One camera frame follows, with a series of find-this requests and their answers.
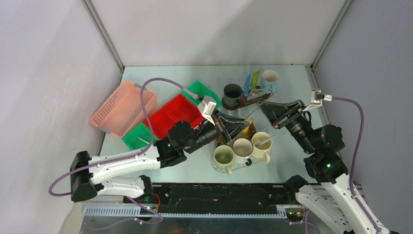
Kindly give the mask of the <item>cream mug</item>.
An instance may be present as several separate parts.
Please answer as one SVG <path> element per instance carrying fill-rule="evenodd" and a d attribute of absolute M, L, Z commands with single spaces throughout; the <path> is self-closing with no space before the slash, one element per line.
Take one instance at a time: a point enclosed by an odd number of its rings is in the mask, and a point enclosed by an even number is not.
<path fill-rule="evenodd" d="M 269 141 L 264 145 L 261 145 L 259 147 L 254 146 L 254 144 L 263 141 L 265 139 L 268 139 L 270 135 L 265 132 L 257 132 L 256 134 L 253 135 L 251 142 L 253 144 L 253 153 L 252 156 L 255 158 L 261 158 L 265 163 L 269 163 L 271 160 L 271 149 L 272 149 L 272 144 L 273 141 Z"/>

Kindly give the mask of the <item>green bin with toothbrushes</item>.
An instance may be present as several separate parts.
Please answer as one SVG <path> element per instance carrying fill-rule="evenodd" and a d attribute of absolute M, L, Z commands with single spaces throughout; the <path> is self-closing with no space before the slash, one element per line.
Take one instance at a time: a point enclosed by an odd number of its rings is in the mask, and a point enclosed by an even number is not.
<path fill-rule="evenodd" d="M 149 144 L 150 139 L 151 131 L 144 123 L 140 123 L 122 137 L 123 142 L 130 150 L 146 147 Z"/>

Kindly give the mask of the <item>clear holder with brown ends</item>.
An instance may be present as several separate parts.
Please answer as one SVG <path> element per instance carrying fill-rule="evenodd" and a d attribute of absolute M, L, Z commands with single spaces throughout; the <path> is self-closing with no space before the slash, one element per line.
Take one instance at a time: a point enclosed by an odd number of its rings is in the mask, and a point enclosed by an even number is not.
<path fill-rule="evenodd" d="M 254 124 L 252 123 L 251 126 L 250 126 L 250 128 L 249 128 L 249 131 L 248 131 L 247 136 L 244 137 L 244 138 L 252 139 L 253 135 L 256 134 L 256 132 L 257 132 L 257 130 L 256 130 Z M 236 135 L 236 137 L 234 138 L 234 140 L 237 140 L 237 139 L 239 139 L 239 138 L 243 138 L 243 137 L 241 137 L 241 133 L 239 133 L 238 135 Z M 220 138 L 217 138 L 217 139 L 214 141 L 214 146 L 220 146 L 220 145 L 222 145 L 221 139 L 220 139 Z"/>

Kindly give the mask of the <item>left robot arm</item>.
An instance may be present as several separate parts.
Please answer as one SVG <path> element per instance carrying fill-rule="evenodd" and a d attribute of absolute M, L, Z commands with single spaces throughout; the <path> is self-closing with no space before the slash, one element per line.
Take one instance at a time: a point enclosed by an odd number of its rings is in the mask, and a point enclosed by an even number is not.
<path fill-rule="evenodd" d="M 71 201 L 86 201 L 98 195 L 128 196 L 142 203 L 152 201 L 154 190 L 148 176 L 125 178 L 124 175 L 175 166 L 187 159 L 186 154 L 217 138 L 228 143 L 249 126 L 243 118 L 217 110 L 213 112 L 212 120 L 203 120 L 196 128 L 186 121 L 178 121 L 163 139 L 123 154 L 90 156 L 87 151 L 77 153 L 70 166 Z"/>

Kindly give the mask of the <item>white ribbed mug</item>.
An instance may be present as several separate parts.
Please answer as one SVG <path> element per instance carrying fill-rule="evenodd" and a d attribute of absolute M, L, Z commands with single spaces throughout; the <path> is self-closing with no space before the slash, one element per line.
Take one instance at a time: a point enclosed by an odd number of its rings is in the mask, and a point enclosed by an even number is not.
<path fill-rule="evenodd" d="M 253 153 L 253 144 L 247 138 L 239 138 L 233 142 L 232 149 L 234 152 L 234 162 L 250 166 L 252 164 L 251 155 Z"/>

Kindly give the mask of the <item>white toothbrush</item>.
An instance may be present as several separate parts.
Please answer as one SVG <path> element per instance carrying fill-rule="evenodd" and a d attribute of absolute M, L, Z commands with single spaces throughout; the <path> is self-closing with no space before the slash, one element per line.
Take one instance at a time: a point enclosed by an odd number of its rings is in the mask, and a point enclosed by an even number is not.
<path fill-rule="evenodd" d="M 137 138 L 138 138 L 140 141 L 142 141 L 142 142 L 146 143 L 147 145 L 149 145 L 149 144 L 150 144 L 150 140 L 149 140 L 149 141 L 147 141 L 147 140 L 143 139 L 143 138 L 142 138 L 142 137 L 140 137 L 140 136 L 138 136 Z"/>

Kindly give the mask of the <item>brown wooden oval tray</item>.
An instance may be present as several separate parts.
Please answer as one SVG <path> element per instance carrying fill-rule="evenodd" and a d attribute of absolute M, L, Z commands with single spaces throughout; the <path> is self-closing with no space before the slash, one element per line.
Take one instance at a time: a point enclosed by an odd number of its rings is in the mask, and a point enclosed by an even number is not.
<path fill-rule="evenodd" d="M 237 110 L 237 109 L 240 109 L 240 108 L 243 108 L 243 107 L 246 107 L 246 106 L 249 106 L 249 105 L 258 103 L 259 101 L 267 100 L 267 99 L 270 98 L 270 97 L 271 97 L 270 94 L 265 94 L 265 95 L 262 95 L 262 96 L 260 96 L 260 97 L 254 97 L 254 98 L 251 99 L 251 100 L 247 100 L 246 97 L 241 96 L 241 99 L 240 99 L 240 101 L 238 102 L 238 105 L 235 106 L 235 107 L 230 107 L 230 106 L 228 106 L 228 105 L 225 103 L 224 98 L 222 98 L 222 99 L 221 99 L 221 104 L 222 104 L 222 106 L 223 106 L 225 109 L 232 111 L 232 110 Z"/>

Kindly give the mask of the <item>black mug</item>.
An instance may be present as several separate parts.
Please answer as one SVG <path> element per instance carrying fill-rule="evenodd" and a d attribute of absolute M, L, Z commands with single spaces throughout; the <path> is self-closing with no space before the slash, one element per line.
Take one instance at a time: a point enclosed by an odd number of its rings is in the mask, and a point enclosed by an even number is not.
<path fill-rule="evenodd" d="M 223 103 L 230 108 L 240 105 L 242 89 L 238 84 L 230 83 L 224 87 Z"/>

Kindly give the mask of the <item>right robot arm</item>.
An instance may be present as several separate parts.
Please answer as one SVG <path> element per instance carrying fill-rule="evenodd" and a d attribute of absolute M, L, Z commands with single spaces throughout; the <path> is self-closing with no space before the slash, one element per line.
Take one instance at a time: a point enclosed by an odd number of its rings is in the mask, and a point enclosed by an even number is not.
<path fill-rule="evenodd" d="M 304 205 L 337 234 L 390 234 L 392 231 L 379 221 L 358 192 L 352 173 L 337 154 L 345 146 L 341 128 L 328 124 L 313 129 L 311 118 L 305 118 L 308 110 L 332 100 L 330 95 L 316 95 L 308 106 L 301 100 L 258 102 L 272 127 L 286 128 L 309 155 L 303 160 L 308 175 L 331 195 L 337 206 L 321 198 L 299 175 L 283 184 L 283 197 L 290 204 Z"/>

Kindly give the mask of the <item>clear textured oval tray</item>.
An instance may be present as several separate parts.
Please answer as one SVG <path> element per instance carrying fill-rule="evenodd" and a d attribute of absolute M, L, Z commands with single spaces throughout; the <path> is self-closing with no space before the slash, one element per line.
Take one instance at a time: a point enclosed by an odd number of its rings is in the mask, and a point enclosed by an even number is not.
<path fill-rule="evenodd" d="M 252 160 L 252 164 L 255 164 L 255 163 L 258 163 L 258 162 L 263 161 L 263 159 L 261 159 L 261 158 L 255 158 L 255 157 L 253 157 L 253 156 L 251 156 L 250 159 Z M 213 155 L 210 157 L 210 164 L 211 164 L 212 168 L 213 168 L 214 170 L 216 170 L 217 172 L 227 173 L 225 170 L 221 170 L 221 169 L 217 168 L 217 166 L 214 164 Z M 234 162 L 234 160 L 233 160 L 233 163 L 232 163 L 232 165 L 231 165 L 232 172 L 235 171 L 235 170 L 237 170 L 237 169 L 243 168 L 243 167 L 247 167 L 247 166 L 244 165 L 244 164 L 238 164 L 238 163 Z"/>

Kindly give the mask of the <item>clear acrylic holder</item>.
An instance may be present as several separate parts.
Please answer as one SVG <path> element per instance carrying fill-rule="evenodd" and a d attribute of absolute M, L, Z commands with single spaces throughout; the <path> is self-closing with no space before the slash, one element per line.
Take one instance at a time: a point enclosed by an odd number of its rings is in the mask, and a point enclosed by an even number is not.
<path fill-rule="evenodd" d="M 241 96 L 241 101 L 247 105 L 260 100 L 262 96 L 266 95 L 266 91 L 262 89 L 244 89 Z"/>

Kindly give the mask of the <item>green mug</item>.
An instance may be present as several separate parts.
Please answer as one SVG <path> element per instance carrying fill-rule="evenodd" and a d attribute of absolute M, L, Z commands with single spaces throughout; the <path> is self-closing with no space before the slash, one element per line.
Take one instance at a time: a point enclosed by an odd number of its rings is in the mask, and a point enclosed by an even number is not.
<path fill-rule="evenodd" d="M 218 146 L 214 150 L 213 160 L 217 168 L 225 170 L 229 175 L 232 175 L 231 165 L 234 160 L 234 152 L 231 147 L 226 145 Z"/>

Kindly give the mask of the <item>green bin at back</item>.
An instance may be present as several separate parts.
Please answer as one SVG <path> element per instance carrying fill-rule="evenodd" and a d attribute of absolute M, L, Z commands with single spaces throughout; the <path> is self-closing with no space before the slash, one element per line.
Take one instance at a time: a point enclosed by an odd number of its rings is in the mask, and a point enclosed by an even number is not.
<path fill-rule="evenodd" d="M 222 103 L 221 100 L 219 99 L 219 97 L 217 96 L 217 94 L 215 92 L 213 92 L 211 89 L 209 89 L 207 86 L 205 86 L 202 82 L 196 80 L 194 81 L 191 85 L 189 85 L 187 87 L 187 89 L 191 92 L 193 92 L 194 94 L 197 94 L 198 96 L 209 96 L 214 98 L 214 100 L 216 101 L 216 108 L 218 109 L 219 107 L 221 107 Z M 186 93 L 185 91 L 182 91 L 181 94 L 188 99 L 192 104 L 194 104 L 195 106 L 197 106 L 200 101 L 194 99 L 193 97 L 191 97 L 188 93 Z"/>

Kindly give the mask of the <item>light blue mug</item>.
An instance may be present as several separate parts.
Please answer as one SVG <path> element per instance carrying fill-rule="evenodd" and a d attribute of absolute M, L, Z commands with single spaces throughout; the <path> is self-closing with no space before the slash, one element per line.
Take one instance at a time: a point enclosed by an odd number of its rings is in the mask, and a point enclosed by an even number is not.
<path fill-rule="evenodd" d="M 267 94 L 273 95 L 276 92 L 278 79 L 279 75 L 276 71 L 265 70 L 261 75 L 260 88 L 265 90 Z"/>

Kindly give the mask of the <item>red plastic bin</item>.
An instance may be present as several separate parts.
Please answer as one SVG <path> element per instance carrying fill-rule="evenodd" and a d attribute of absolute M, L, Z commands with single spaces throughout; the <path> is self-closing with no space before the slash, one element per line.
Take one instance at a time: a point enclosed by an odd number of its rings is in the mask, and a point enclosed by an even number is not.
<path fill-rule="evenodd" d="M 196 128 L 203 120 L 198 108 L 182 94 L 178 94 L 159 110 L 149 116 L 154 135 L 158 139 L 167 136 L 167 131 L 179 121 L 188 122 Z"/>

